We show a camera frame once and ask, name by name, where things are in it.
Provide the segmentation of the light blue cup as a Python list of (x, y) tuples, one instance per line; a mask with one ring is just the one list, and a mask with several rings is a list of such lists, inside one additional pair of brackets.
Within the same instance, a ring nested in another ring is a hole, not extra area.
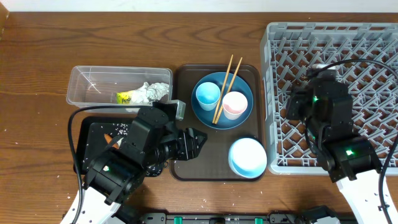
[(198, 86), (195, 96), (203, 110), (211, 111), (220, 99), (221, 90), (217, 84), (205, 82)]

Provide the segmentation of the pink cup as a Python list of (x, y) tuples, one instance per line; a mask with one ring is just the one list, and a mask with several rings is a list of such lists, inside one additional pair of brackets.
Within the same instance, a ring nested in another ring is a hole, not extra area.
[(247, 98), (238, 91), (232, 91), (223, 97), (223, 113), (229, 120), (238, 119), (247, 109)]

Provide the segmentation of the light blue bowl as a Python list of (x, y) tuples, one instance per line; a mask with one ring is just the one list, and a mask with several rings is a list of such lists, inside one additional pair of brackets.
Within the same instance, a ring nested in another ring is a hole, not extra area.
[(229, 168), (237, 175), (255, 179), (267, 166), (267, 155), (262, 144), (253, 138), (241, 138), (232, 143), (228, 151)]

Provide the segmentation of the dark blue plate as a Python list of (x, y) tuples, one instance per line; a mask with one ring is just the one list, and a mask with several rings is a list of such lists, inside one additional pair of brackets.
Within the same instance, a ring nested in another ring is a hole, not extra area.
[[(249, 87), (249, 85), (239, 76), (236, 76), (236, 79), (234, 81), (234, 84), (231, 88), (231, 91), (238, 91), (240, 93), (242, 93), (248, 100), (248, 107), (246, 109), (246, 111), (236, 120), (229, 120), (226, 118), (226, 116), (224, 115), (223, 111), (221, 113), (220, 119), (218, 121), (218, 124), (213, 124), (212, 120), (213, 120), (213, 116), (215, 113), (215, 108), (211, 111), (205, 111), (203, 110), (200, 105), (198, 100), (196, 99), (195, 96), (195, 92), (198, 88), (198, 86), (202, 83), (205, 82), (212, 82), (215, 83), (219, 86), (220, 90), (221, 87), (223, 85), (223, 81), (224, 81), (224, 76), (225, 76), (226, 72), (215, 72), (215, 73), (211, 73), (205, 77), (203, 77), (194, 87), (193, 91), (192, 91), (192, 99), (191, 99), (191, 105), (193, 108), (193, 112), (195, 113), (195, 115), (197, 116), (197, 118), (205, 125), (211, 127), (211, 128), (215, 128), (215, 129), (232, 129), (235, 128), (237, 126), (239, 126), (240, 124), (244, 123), (245, 120), (247, 120), (247, 118), (249, 117), (249, 115), (251, 114), (253, 105), (254, 105), (254, 98), (253, 98), (253, 94), (252, 91)], [(224, 97), (226, 95), (226, 92), (228, 90), (228, 86), (229, 83), (231, 81), (233, 77), (232, 73), (229, 73), (228, 76), (228, 80), (226, 82), (226, 86), (224, 89), (224, 93), (223, 96)]]

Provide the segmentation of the wooden chopstick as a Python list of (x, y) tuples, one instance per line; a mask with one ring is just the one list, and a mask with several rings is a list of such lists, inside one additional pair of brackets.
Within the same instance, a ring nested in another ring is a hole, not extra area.
[(225, 86), (226, 86), (226, 82), (228, 80), (229, 71), (230, 71), (230, 68), (231, 68), (231, 65), (232, 65), (232, 62), (233, 62), (233, 57), (234, 57), (234, 55), (232, 55), (230, 60), (229, 60), (228, 68), (227, 68), (225, 76), (224, 76), (223, 85), (222, 85), (221, 91), (220, 91), (220, 97), (219, 97), (219, 100), (217, 102), (217, 105), (216, 105), (216, 108), (215, 108), (215, 113), (214, 113), (213, 120), (212, 120), (213, 124), (216, 124), (216, 122), (217, 122), (217, 120), (219, 118), (220, 107), (221, 107), (221, 97), (223, 96), (224, 89), (225, 89)]
[[(229, 86), (228, 86), (228, 90), (227, 90), (227, 92), (226, 92), (226, 95), (231, 91), (231, 88), (232, 88), (232, 86), (233, 86), (233, 84), (234, 84), (234, 81), (235, 81), (235, 79), (236, 79), (236, 76), (237, 76), (237, 74), (238, 74), (238, 70), (239, 70), (239, 68), (240, 68), (240, 65), (241, 65), (242, 60), (243, 60), (243, 58), (240, 58), (239, 63), (238, 63), (238, 65), (237, 65), (237, 67), (236, 67), (236, 69), (235, 69), (235, 72), (234, 72), (234, 74), (233, 74), (233, 77), (232, 77), (232, 79), (231, 79), (231, 81), (230, 81), (230, 83), (229, 83)], [(219, 118), (218, 118), (216, 124), (218, 124), (218, 121), (219, 121), (219, 119), (220, 119), (221, 113), (222, 113), (222, 111), (223, 111), (223, 103), (222, 103), (222, 101), (223, 101), (223, 97), (221, 97), (220, 114), (219, 114)]]

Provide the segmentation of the white paper napkin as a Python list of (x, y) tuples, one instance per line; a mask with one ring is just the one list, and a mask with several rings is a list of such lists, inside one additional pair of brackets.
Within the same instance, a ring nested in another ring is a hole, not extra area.
[(134, 90), (139, 94), (139, 98), (132, 105), (151, 105), (154, 101), (160, 101), (162, 97), (169, 94), (169, 84), (166, 83), (153, 83), (144, 84)]

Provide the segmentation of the orange carrot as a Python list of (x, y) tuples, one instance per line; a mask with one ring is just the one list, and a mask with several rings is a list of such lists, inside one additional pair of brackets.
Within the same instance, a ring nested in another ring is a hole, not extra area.
[(112, 138), (109, 134), (104, 134), (104, 138), (109, 146), (119, 149), (119, 140), (117, 138)]

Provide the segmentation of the green yellow snack wrapper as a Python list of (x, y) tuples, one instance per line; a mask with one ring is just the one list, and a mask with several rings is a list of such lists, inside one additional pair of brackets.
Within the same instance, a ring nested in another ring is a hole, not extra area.
[(139, 94), (133, 91), (124, 91), (116, 93), (117, 104), (131, 105), (139, 98)]

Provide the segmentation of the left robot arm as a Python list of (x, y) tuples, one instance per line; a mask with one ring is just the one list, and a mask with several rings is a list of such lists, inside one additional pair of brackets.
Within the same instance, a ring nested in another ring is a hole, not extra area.
[(128, 134), (112, 138), (104, 152), (90, 161), (85, 175), (70, 142), (78, 192), (62, 222), (139, 223), (140, 216), (124, 203), (142, 184), (149, 167), (194, 159), (208, 139), (195, 128), (177, 128), (175, 122), (183, 119), (184, 109), (180, 100), (138, 106)]

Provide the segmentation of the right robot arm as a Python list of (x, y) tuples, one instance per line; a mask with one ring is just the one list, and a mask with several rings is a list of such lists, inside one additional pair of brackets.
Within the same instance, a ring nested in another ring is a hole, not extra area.
[(397, 223), (382, 164), (371, 142), (353, 129), (353, 97), (336, 70), (309, 69), (292, 89), (286, 117), (305, 126), (305, 140), (349, 203), (358, 223)]

